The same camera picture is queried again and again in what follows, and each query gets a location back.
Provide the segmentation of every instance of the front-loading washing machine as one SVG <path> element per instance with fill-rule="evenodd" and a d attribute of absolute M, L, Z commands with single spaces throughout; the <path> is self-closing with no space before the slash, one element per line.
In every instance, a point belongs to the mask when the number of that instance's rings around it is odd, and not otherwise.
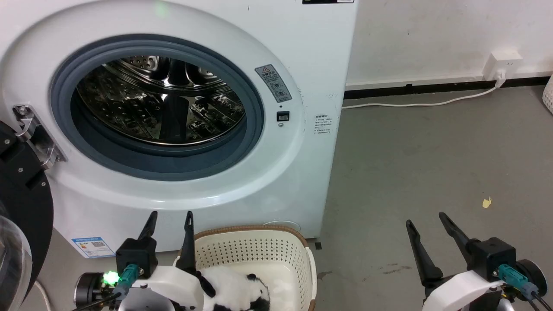
<path fill-rule="evenodd" d="M 54 226 L 85 257 L 113 256 L 152 210 L 158 251 L 180 247 L 188 210 L 197 231 L 277 224 L 316 237 L 356 11 L 7 0 L 0 118 L 48 169 Z M 11 146 L 0 162 L 35 185 Z"/>

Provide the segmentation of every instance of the screw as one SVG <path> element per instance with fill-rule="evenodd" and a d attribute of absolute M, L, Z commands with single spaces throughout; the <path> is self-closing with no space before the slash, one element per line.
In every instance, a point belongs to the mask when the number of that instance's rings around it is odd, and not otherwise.
<path fill-rule="evenodd" d="M 25 106 L 19 106 L 19 107 L 17 108 L 17 111 L 18 111 L 20 114 L 24 115 L 24 116 L 27 115 L 27 113 L 29 113 L 29 111 L 27 110 L 27 107 L 25 107 Z"/>

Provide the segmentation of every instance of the laundry basket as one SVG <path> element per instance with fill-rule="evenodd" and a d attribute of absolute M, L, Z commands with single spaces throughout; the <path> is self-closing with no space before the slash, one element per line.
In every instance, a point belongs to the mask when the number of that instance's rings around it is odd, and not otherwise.
<path fill-rule="evenodd" d="M 315 309 L 315 260 L 299 232 L 282 226 L 239 226 L 203 231 L 194 239 L 197 269 L 225 265 L 255 273 L 269 288 L 272 311 Z"/>
<path fill-rule="evenodd" d="M 542 99 L 547 109 L 553 113 L 553 76 L 549 78 L 549 82 L 545 86 Z"/>

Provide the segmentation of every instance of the warning label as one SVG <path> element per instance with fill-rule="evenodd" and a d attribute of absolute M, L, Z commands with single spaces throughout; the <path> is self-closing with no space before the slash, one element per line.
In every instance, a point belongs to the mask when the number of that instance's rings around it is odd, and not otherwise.
<path fill-rule="evenodd" d="M 326 134 L 330 133 L 332 127 L 332 118 L 328 115 L 316 115 L 315 116 L 315 128 L 313 134 Z"/>
<path fill-rule="evenodd" d="M 290 95 L 290 92 L 288 92 L 288 88 L 284 84 L 284 81 L 271 64 L 257 67 L 255 71 L 261 79 L 263 79 L 263 82 L 265 82 L 277 102 L 292 99 L 292 96 Z"/>
<path fill-rule="evenodd" d="M 104 240 L 99 236 L 71 240 L 86 256 L 88 256 L 88 258 L 115 256 L 111 248 L 107 246 Z"/>

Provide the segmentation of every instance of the clear plastic cover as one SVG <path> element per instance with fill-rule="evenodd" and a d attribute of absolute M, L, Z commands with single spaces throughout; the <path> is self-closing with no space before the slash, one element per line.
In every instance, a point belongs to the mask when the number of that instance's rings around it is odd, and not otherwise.
<path fill-rule="evenodd" d="M 0 310 L 18 310 L 25 298 L 32 257 L 27 238 L 5 217 L 0 203 Z"/>

